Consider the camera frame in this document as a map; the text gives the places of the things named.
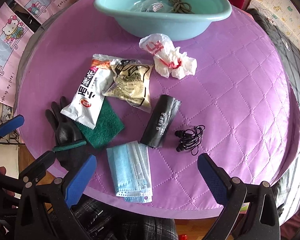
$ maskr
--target surgical mask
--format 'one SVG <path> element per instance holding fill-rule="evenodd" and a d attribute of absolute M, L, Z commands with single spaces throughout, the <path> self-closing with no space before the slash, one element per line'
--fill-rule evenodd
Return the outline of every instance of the surgical mask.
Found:
<path fill-rule="evenodd" d="M 148 148 L 137 141 L 107 148 L 115 194 L 125 201 L 149 203 L 152 184 Z"/>

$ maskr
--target dark cloth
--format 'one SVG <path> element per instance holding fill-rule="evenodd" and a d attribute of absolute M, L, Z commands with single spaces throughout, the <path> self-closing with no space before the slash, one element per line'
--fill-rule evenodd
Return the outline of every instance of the dark cloth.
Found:
<path fill-rule="evenodd" d="M 300 50 L 258 10 L 249 9 L 247 12 L 253 16 L 274 43 L 300 109 Z M 272 186 L 272 190 L 277 207 L 281 206 L 283 209 L 280 221 L 285 222 L 300 207 L 300 153 L 281 179 Z"/>
<path fill-rule="evenodd" d="M 93 240 L 178 240 L 173 219 L 132 213 L 86 195 L 71 209 Z M 54 212 L 50 218 L 57 233 L 63 235 Z"/>

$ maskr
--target round table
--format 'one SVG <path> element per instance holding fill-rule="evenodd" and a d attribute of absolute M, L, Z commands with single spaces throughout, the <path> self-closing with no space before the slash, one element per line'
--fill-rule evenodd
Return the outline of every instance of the round table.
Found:
<path fill-rule="evenodd" d="M 33 52 L 18 95 L 17 113 L 25 118 L 20 135 L 37 158 L 54 145 L 44 111 L 61 95 L 71 100 L 87 73 L 92 55 L 151 59 L 138 47 L 139 38 L 79 0 L 46 31 Z M 197 169 L 197 157 L 177 152 L 175 130 L 204 124 L 199 153 L 246 183 L 272 183 L 290 145 L 290 96 L 279 56 L 256 22 L 233 7 L 231 16 L 213 22 L 198 37 L 175 42 L 198 61 L 195 76 L 182 80 L 150 76 L 151 105 L 161 94 L 182 101 L 163 148 L 149 148 L 153 201 L 125 202 L 116 197 L 106 151 L 91 150 L 97 170 L 85 194 L 110 205 L 157 217 L 197 219 L 218 216 L 218 205 Z M 140 140 L 150 114 L 127 102 L 108 98 L 125 129 L 109 147 Z M 58 161 L 49 168 L 58 177 L 66 170 Z"/>

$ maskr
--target blue gripper pad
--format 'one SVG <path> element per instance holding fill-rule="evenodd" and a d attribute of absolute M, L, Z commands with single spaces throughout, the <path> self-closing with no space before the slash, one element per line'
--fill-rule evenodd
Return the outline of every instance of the blue gripper pad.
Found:
<path fill-rule="evenodd" d="M 77 174 L 74 176 L 72 181 L 69 183 L 65 190 L 65 201 L 69 208 L 78 203 L 84 189 L 89 183 L 93 173 L 96 171 L 96 167 L 96 157 L 94 155 L 90 155 Z"/>
<path fill-rule="evenodd" d="M 198 170 L 200 171 L 214 199 L 218 204 L 225 206 L 228 202 L 227 187 L 223 184 L 222 179 L 218 176 L 204 154 L 199 155 L 197 164 Z"/>
<path fill-rule="evenodd" d="M 23 123 L 25 122 L 25 119 L 22 115 L 17 115 L 16 117 L 12 118 L 11 120 L 3 123 L 0 125 L 0 137 L 4 137 L 7 134 L 11 133 L 13 130 L 17 129 Z"/>

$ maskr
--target patterned wallpaper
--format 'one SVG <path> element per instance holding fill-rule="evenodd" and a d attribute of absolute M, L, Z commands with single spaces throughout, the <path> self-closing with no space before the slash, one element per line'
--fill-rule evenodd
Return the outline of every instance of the patterned wallpaper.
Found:
<path fill-rule="evenodd" d="M 258 8 L 300 49 L 300 14 L 290 0 L 252 0 L 248 8 Z"/>

